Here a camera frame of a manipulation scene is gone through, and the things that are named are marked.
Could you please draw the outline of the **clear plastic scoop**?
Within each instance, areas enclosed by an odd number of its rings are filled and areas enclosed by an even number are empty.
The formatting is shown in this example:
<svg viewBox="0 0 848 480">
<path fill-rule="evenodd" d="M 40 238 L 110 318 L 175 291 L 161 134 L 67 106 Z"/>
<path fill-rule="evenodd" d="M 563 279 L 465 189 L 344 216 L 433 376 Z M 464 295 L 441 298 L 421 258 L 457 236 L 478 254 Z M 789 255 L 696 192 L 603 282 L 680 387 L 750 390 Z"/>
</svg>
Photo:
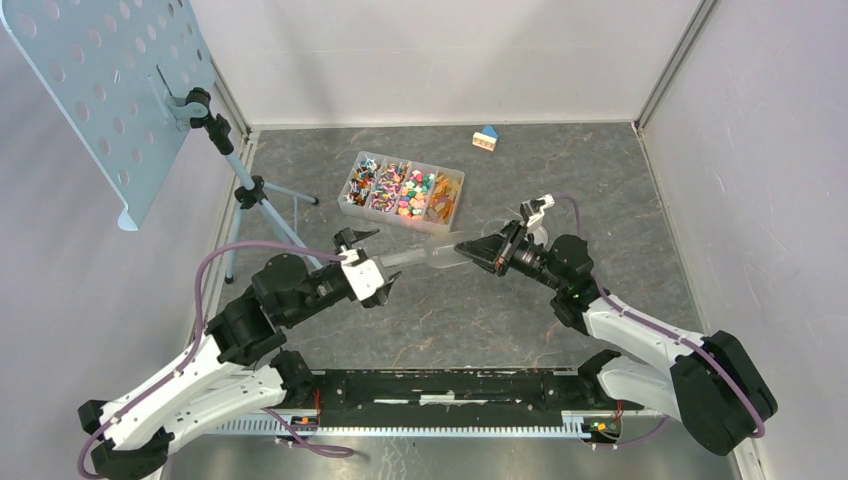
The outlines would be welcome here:
<svg viewBox="0 0 848 480">
<path fill-rule="evenodd" d="M 455 251 L 455 245 L 473 240 L 473 232 L 451 232 L 434 235 L 419 247 L 404 252 L 383 254 L 379 258 L 384 267 L 404 268 L 414 265 L 426 265 L 436 269 L 445 269 L 469 262 L 469 259 Z"/>
</svg>

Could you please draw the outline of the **clear round plastic jar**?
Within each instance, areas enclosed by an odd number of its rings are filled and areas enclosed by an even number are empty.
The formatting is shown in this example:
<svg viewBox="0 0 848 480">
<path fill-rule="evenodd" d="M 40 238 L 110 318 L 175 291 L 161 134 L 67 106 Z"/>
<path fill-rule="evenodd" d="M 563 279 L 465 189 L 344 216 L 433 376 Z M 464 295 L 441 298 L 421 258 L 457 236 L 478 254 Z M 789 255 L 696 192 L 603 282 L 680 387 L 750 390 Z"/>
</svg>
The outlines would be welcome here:
<svg viewBox="0 0 848 480">
<path fill-rule="evenodd" d="M 505 226 L 510 223 L 508 219 L 495 219 L 487 221 L 480 230 L 480 236 L 486 237 L 499 233 Z"/>
</svg>

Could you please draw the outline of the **round jar lid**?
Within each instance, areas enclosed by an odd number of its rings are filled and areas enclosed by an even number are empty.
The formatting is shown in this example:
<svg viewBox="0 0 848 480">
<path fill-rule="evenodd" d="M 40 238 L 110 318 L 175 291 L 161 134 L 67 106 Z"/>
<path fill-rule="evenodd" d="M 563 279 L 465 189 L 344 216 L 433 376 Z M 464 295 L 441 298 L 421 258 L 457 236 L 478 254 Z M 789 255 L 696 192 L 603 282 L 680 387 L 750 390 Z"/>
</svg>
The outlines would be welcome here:
<svg viewBox="0 0 848 480">
<path fill-rule="evenodd" d="M 543 224 L 537 223 L 527 228 L 525 239 L 533 245 L 539 247 L 546 247 L 548 244 L 549 236 Z"/>
</svg>

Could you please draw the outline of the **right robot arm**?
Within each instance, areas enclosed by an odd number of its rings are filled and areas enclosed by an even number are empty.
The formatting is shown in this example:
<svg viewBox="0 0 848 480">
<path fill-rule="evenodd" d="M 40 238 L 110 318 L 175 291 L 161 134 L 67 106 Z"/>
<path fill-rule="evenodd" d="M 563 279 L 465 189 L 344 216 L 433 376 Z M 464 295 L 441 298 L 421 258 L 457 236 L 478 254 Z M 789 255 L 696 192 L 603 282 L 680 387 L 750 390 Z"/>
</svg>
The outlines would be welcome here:
<svg viewBox="0 0 848 480">
<path fill-rule="evenodd" d="M 517 271 L 551 288 L 550 305 L 563 325 L 617 346 L 585 363 L 587 374 L 577 382 L 585 405 L 602 408 L 615 399 L 655 410 L 720 456 L 763 437 L 777 413 L 776 397 L 738 338 L 674 327 L 628 306 L 594 277 L 583 238 L 561 235 L 544 248 L 512 221 L 454 249 L 493 275 Z"/>
</svg>

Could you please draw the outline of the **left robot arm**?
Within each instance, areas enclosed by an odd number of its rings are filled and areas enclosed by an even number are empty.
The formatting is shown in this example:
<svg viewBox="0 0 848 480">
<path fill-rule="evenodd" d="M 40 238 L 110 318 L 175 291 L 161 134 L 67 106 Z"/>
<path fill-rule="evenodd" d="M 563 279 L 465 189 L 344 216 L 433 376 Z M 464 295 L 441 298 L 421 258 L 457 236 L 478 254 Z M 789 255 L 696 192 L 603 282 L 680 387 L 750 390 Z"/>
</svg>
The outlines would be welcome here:
<svg viewBox="0 0 848 480">
<path fill-rule="evenodd" d="M 254 410 L 287 404 L 315 407 L 320 389 L 302 355 L 285 351 L 285 332 L 347 299 L 365 308 L 387 302 L 396 275 L 359 242 L 372 231 L 345 228 L 333 237 L 326 265 L 310 269 L 311 250 L 281 242 L 239 241 L 210 253 L 271 248 L 277 255 L 212 319 L 196 314 L 193 340 L 160 371 L 112 400 L 78 409 L 89 437 L 77 459 L 85 479 L 142 479 L 206 429 Z"/>
</svg>

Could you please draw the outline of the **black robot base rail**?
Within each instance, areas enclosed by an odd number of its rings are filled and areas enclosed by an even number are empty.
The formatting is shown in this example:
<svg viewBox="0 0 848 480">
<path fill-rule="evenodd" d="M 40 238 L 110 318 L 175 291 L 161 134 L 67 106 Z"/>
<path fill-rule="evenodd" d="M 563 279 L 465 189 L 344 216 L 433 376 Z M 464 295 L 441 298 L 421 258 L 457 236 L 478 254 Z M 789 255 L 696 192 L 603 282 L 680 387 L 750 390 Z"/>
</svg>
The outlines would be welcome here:
<svg viewBox="0 0 848 480">
<path fill-rule="evenodd" d="M 574 369 L 315 370 L 277 409 L 316 411 L 322 427 L 555 427 L 566 411 L 638 409 Z"/>
</svg>

